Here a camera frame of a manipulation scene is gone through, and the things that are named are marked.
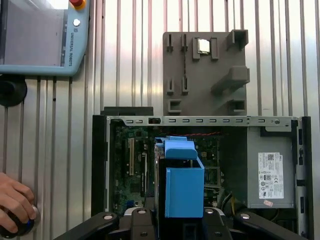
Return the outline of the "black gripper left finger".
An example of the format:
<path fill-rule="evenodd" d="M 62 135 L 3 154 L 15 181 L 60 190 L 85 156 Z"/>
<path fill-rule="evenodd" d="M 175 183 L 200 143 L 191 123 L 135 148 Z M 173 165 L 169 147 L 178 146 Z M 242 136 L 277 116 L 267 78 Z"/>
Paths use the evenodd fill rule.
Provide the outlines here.
<path fill-rule="evenodd" d="M 138 207 L 130 215 L 98 213 L 58 236 L 57 240 L 155 240 L 152 212 Z"/>

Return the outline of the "person's hand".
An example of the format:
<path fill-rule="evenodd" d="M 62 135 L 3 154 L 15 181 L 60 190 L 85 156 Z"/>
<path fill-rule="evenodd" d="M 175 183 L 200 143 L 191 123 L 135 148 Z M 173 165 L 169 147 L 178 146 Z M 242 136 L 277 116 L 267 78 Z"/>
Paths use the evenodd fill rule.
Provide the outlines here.
<path fill-rule="evenodd" d="M 7 231 L 15 234 L 18 227 L 3 209 L 9 210 L 25 224 L 37 216 L 33 208 L 34 199 L 29 187 L 0 173 L 0 225 Z"/>

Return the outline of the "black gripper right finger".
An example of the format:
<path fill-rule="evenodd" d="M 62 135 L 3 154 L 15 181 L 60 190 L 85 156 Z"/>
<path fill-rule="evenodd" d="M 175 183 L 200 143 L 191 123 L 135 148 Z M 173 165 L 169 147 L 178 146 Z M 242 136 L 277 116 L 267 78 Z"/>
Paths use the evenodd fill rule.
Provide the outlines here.
<path fill-rule="evenodd" d="M 205 240 L 304 240 L 292 232 L 253 212 L 240 211 L 232 220 L 232 228 L 224 222 L 226 216 L 218 208 L 204 209 L 203 238 Z"/>

